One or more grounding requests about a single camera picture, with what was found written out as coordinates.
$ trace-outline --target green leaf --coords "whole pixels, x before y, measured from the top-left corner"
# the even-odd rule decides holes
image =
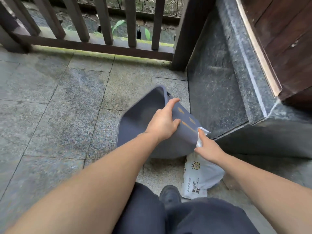
[[[147,28],[145,28],[145,37],[146,37],[146,39],[147,39],[148,41],[151,40],[151,34],[150,34],[150,32],[149,32],[149,30],[148,30]]]
[[[125,23],[126,21],[125,20],[119,20],[117,21],[117,23],[115,24],[115,26],[113,27],[112,29],[112,33],[115,31],[115,29],[119,26],[119,25],[122,25],[123,23]]]

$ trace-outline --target person's right hand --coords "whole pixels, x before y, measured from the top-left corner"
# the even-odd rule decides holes
[[[200,154],[204,159],[217,164],[226,153],[214,140],[209,139],[203,130],[198,129],[198,134],[202,141],[202,147],[197,147],[194,151]]]

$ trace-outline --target white plastic bag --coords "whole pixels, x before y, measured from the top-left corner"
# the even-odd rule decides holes
[[[198,137],[197,147],[202,143]],[[207,189],[219,183],[224,176],[224,170],[197,153],[191,153],[186,157],[184,166],[184,182],[182,183],[181,195],[184,198],[195,199],[207,197]]]

